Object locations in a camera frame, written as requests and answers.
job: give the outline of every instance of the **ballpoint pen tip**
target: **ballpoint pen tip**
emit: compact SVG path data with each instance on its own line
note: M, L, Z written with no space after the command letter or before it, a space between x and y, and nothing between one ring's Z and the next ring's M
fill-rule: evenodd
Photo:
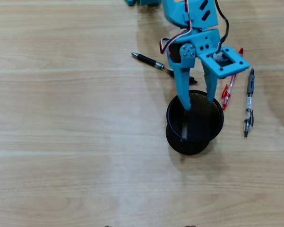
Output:
M131 53L132 56L134 56L135 58L138 57L138 54L137 53Z

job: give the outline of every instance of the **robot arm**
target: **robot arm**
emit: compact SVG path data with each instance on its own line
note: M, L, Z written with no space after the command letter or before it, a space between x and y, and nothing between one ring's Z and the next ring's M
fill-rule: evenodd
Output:
M221 41L217 29L208 29L218 24L214 0L163 0L163 8L170 23L180 28L190 28L169 40L166 45L181 103L186 110L190 109L189 71L194 68L196 57L202 62L207 99L212 102L217 80L244 71L249 64L231 47L221 47L226 36Z

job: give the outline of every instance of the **mesh pencil holder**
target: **mesh pencil holder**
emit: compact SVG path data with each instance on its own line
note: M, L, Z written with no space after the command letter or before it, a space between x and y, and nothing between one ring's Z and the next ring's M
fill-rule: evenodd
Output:
M191 110L185 111L176 96L167 109L166 137L170 146L184 155L194 155L203 151L222 130L224 113L216 99L207 100L207 93L189 91ZM186 119L187 138L182 141L183 119Z

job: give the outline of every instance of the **white wire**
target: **white wire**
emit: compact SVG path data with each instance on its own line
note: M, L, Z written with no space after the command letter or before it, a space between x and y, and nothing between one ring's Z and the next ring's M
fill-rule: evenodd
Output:
M190 12L189 12L189 0L185 0L185 11L188 13L188 25L189 25L189 30L187 32L184 33L180 33L178 35L176 35L175 37L173 37L172 39L170 39L166 45L163 47L163 40L165 40L165 38L161 39L160 41L160 51L161 54L164 54L166 52L166 50L169 48L169 46L178 38L188 34L189 32L191 32L192 30L192 23L191 23L191 19L190 19Z

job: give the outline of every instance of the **black wire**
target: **black wire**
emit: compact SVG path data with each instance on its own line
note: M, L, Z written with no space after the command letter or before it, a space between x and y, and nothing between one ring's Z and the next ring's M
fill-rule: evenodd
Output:
M229 34L229 21L227 20L227 18L224 16L224 14L222 13L221 9L219 8L219 5L218 5L218 2L217 0L214 0L215 2L215 5L216 5L216 8L217 8L217 11L219 13L219 15L221 15L221 17L224 19L224 21L226 22L226 25L227 25L227 28L226 28L226 33L225 35L221 38L221 46L222 46L222 43L225 42L226 38L228 37L228 34Z

